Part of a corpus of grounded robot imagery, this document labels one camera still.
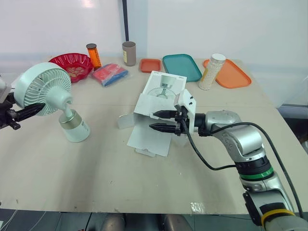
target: metal pipe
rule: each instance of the metal pipe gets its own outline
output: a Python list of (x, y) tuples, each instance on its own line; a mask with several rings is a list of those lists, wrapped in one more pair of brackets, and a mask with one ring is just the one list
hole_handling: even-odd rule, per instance
[(180, 214), (166, 214), (164, 225), (165, 231), (193, 231), (185, 217)]
[(101, 231), (124, 231), (125, 221), (121, 213), (108, 214), (104, 219)]
[(125, 40), (129, 41), (129, 36), (128, 36), (128, 16), (127, 16), (127, 0), (122, 0), (122, 4), (123, 4), (123, 18), (124, 18)]

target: table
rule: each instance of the table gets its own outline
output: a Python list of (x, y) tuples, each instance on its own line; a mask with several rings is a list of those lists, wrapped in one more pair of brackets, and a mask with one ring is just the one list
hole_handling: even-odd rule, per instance
[[(123, 64), (121, 58), (103, 63)], [(201, 72), (203, 60), (196, 60)], [(244, 64), (236, 63), (250, 75)], [(58, 125), (61, 112), (35, 116), (21, 129), (0, 130), (0, 208), (123, 213), (192, 213), (191, 203), (202, 203), (207, 214), (246, 214), (244, 192), (235, 169), (214, 172), (206, 168), (190, 145), (171, 142), (167, 157), (154, 158), (128, 147), (132, 128), (119, 130), (119, 115), (133, 111), (149, 74), (138, 64), (127, 67), (130, 76), (107, 88), (87, 78), (73, 84), (76, 109), (91, 127), (83, 142), (70, 143)], [(227, 109), (242, 121), (261, 125), (272, 138), (293, 180), (304, 211), (308, 211), (308, 179), (303, 177), (308, 155), (259, 85), (209, 91), (196, 83), (186, 87), (197, 100), (197, 112)], [(208, 162), (231, 164), (224, 146), (215, 138), (193, 139)], [(268, 143), (267, 156), (280, 176), (293, 205), (295, 201)]]

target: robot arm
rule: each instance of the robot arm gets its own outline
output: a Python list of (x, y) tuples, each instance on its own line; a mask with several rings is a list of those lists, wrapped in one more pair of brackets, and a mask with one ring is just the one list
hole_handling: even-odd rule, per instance
[(196, 101), (187, 90), (176, 97), (175, 107), (177, 111), (154, 113), (160, 118), (174, 117), (177, 122), (175, 126), (157, 123), (150, 127), (177, 135), (186, 132), (192, 134), (197, 130), (199, 136), (216, 137), (235, 163), (234, 167), (246, 190), (243, 197), (252, 221), (267, 231), (308, 231), (308, 223), (294, 215), (290, 199), (266, 157), (262, 138), (253, 126), (223, 129), (224, 126), (240, 123), (239, 116), (231, 111), (196, 114)]

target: black cable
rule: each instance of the black cable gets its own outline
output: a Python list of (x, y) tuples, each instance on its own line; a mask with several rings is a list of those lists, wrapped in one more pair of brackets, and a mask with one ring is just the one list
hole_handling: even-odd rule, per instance
[(222, 170), (225, 168), (230, 168), (230, 167), (236, 167), (235, 165), (226, 165), (226, 166), (222, 166), (222, 167), (212, 167), (201, 155), (201, 153), (199, 152), (199, 150), (197, 149), (196, 145), (193, 142), (192, 136), (190, 135), (188, 128), (186, 126), (185, 120), (182, 119), (181, 120), (181, 124), (183, 125), (183, 128), (185, 130), (186, 135), (188, 136), (189, 142), (192, 145), (192, 148), (194, 149), (194, 151), (197, 153), (198, 157), (201, 159), (201, 161), (211, 170), (213, 171), (218, 171), (218, 170)]
[(279, 154), (278, 154), (278, 152), (277, 152), (277, 150), (276, 150), (276, 148), (275, 148), (273, 142), (271, 141), (269, 135), (266, 133), (266, 131), (265, 131), (263, 128), (261, 128), (258, 124), (254, 124), (254, 123), (251, 123), (251, 122), (241, 122), (241, 123), (235, 123), (235, 124), (226, 125), (226, 126), (224, 126), (224, 127), (222, 127), (222, 128), (219, 128), (219, 129), (217, 129), (217, 130), (211, 132), (211, 133), (212, 133), (212, 134), (215, 134), (215, 133), (220, 132), (220, 131), (222, 131), (222, 130), (224, 130), (224, 129), (232, 128), (232, 127), (234, 127), (234, 126), (240, 126), (240, 125), (251, 125), (251, 126), (254, 126), (254, 127), (256, 127), (257, 129), (259, 129), (259, 130), (264, 134), (264, 136), (265, 136), (266, 139), (268, 140), (269, 145), (270, 145), (270, 147), (272, 148), (272, 150), (273, 150), (273, 152), (274, 152), (274, 154), (275, 154), (275, 156), (276, 156), (276, 158), (277, 158), (277, 160), (278, 160), (278, 163), (279, 163), (279, 165), (280, 165), (280, 167), (281, 167), (281, 169), (282, 169), (282, 171), (283, 171), (283, 173), (284, 173), (284, 175), (285, 175), (285, 177), (286, 177), (286, 179), (287, 179), (287, 181), (288, 181), (288, 183), (289, 183), (289, 185), (290, 185), (290, 188), (291, 188), (291, 190), (292, 190), (293, 196), (294, 196), (295, 201), (296, 201), (296, 205), (297, 205), (297, 208), (298, 208), (299, 216), (300, 216), (301, 218), (304, 218), (302, 205), (300, 204), (300, 201), (299, 201), (299, 199), (298, 199), (298, 196), (297, 196), (295, 187), (294, 187), (294, 185), (293, 185), (293, 183), (292, 183), (292, 181), (291, 181), (291, 178), (290, 178), (290, 176), (289, 176), (287, 170), (285, 169), (285, 167), (284, 167), (284, 165), (283, 165), (283, 162), (282, 162), (282, 160), (280, 159), (280, 156), (279, 156)]
[(56, 228), (54, 229), (54, 231), (56, 231), (56, 230), (57, 230), (57, 228), (58, 228), (58, 225), (59, 225), (59, 222), (60, 222), (61, 216), (62, 216), (62, 212), (60, 212), (60, 215), (59, 215), (59, 218), (58, 218), (57, 224), (56, 224), (56, 226), (55, 226)]
[(88, 228), (88, 224), (89, 224), (89, 221), (91, 219), (91, 216), (92, 216), (92, 212), (90, 213), (90, 216), (88, 218), (88, 221), (87, 221), (87, 224), (86, 224), (86, 227), (85, 227), (85, 231), (87, 231), (87, 228)]
[(211, 216), (218, 216), (218, 217), (223, 217), (223, 218), (234, 218), (234, 219), (240, 219), (240, 220), (251, 220), (248, 218), (236, 218), (236, 217), (230, 217), (230, 216), (225, 216), (225, 215), (220, 215), (220, 214), (211, 214)]

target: floor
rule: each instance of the floor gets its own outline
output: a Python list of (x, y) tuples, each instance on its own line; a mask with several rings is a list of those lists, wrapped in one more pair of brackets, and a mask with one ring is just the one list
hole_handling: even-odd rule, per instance
[[(0, 220), (5, 224), (14, 210), (0, 209)], [(7, 229), (0, 231), (78, 231), (86, 227), (90, 213), (59, 213), (19, 210)], [(101, 231), (105, 213), (93, 213), (87, 231)], [(249, 215), (184, 215), (192, 230), (261, 231)], [(156, 215), (127, 214), (126, 231), (159, 231)]]

